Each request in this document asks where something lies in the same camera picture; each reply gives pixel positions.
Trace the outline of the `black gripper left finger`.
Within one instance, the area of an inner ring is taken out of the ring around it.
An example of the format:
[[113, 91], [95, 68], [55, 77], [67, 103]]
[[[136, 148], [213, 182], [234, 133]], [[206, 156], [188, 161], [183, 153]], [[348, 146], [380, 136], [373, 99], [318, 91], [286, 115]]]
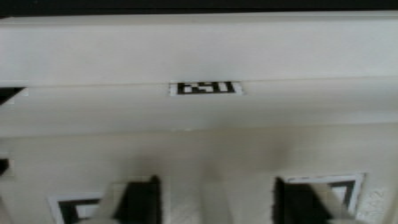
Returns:
[[143, 182], [129, 182], [111, 215], [117, 224], [163, 224], [161, 180], [156, 175]]

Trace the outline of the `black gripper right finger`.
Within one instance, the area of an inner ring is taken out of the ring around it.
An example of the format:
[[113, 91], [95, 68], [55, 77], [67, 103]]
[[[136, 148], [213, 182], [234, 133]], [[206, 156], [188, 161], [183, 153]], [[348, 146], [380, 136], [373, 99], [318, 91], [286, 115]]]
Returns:
[[273, 224], [326, 224], [332, 214], [309, 184], [286, 183], [282, 178], [273, 182]]

